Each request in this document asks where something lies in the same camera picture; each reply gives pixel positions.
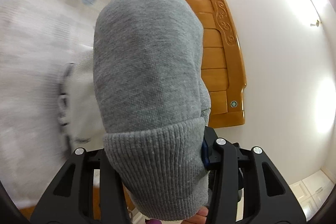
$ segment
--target gray fabric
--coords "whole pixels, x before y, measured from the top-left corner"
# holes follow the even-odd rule
[[[112,0],[97,19],[93,80],[104,148],[151,218],[186,219],[208,200],[202,40],[185,0]]]

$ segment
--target human hand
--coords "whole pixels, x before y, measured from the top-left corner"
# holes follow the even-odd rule
[[[203,206],[194,216],[189,219],[183,220],[181,224],[205,224],[208,212],[208,208]]]

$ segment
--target wooden headboard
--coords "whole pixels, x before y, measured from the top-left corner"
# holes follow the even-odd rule
[[[245,123],[246,75],[235,25],[225,0],[186,0],[204,27],[202,79],[209,90],[212,128]]]

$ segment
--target gray garment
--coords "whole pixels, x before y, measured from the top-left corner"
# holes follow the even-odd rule
[[[203,27],[185,0],[112,0],[95,29],[104,148],[138,209],[181,220],[208,201]]]

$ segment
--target purple object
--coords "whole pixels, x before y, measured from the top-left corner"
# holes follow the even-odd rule
[[[150,219],[150,220],[145,220],[146,224],[162,224],[160,220],[157,219]]]

